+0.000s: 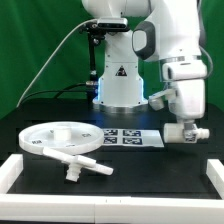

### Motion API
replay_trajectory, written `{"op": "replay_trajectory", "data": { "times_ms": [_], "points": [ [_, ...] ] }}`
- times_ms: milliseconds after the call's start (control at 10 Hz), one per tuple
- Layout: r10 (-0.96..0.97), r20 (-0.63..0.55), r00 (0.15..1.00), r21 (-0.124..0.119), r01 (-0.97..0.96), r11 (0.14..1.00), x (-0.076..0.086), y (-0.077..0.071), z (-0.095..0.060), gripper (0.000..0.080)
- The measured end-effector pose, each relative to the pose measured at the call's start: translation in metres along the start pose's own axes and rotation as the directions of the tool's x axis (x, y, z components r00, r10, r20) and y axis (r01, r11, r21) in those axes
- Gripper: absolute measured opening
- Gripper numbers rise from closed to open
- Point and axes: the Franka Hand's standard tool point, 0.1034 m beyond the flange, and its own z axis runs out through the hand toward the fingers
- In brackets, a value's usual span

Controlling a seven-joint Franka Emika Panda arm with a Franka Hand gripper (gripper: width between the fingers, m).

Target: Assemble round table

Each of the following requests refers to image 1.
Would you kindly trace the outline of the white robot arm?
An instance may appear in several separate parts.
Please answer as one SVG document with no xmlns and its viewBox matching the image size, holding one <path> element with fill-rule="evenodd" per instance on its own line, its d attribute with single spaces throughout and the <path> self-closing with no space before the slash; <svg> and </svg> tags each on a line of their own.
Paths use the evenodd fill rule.
<svg viewBox="0 0 224 224">
<path fill-rule="evenodd" d="M 196 126 L 204 115 L 207 67 L 201 60 L 197 0 L 82 0 L 106 33 L 104 73 L 93 105 L 129 113 L 164 100 L 177 121 L 164 125 L 164 141 L 195 143 L 209 136 Z M 165 89 L 143 97 L 138 61 L 158 61 Z"/>
</svg>

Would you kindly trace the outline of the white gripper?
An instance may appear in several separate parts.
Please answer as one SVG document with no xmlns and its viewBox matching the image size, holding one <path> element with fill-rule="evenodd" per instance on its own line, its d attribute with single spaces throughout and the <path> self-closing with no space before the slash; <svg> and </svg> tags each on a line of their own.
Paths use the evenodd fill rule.
<svg viewBox="0 0 224 224">
<path fill-rule="evenodd" d="M 202 118 L 205 111 L 205 83 L 207 67 L 203 63 L 165 63 L 162 76 L 173 91 L 168 98 L 169 109 L 178 118 Z M 196 134 L 192 121 L 184 123 L 184 139 L 194 142 Z"/>
</svg>

